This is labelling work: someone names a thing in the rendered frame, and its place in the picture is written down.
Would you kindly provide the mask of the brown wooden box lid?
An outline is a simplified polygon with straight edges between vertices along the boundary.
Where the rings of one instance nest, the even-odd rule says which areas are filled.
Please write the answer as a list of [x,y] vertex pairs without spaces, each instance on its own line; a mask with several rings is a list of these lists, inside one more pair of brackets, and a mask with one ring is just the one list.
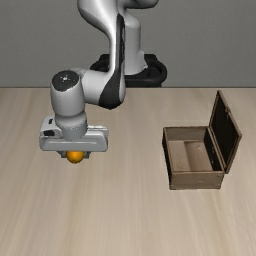
[[221,90],[217,91],[209,122],[224,172],[230,172],[242,133]]

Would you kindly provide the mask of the brown wooden box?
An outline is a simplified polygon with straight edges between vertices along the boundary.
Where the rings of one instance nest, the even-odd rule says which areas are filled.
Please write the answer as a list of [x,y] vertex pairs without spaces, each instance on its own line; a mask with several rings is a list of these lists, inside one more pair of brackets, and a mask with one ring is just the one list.
[[171,190],[221,187],[224,166],[208,127],[164,127],[162,147]]

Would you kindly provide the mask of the orange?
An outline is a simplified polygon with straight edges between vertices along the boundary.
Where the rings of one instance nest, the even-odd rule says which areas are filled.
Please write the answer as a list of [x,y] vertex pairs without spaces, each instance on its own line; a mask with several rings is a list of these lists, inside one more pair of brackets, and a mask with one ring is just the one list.
[[84,153],[81,151],[67,151],[66,158],[68,159],[69,162],[73,164],[77,164],[83,160]]

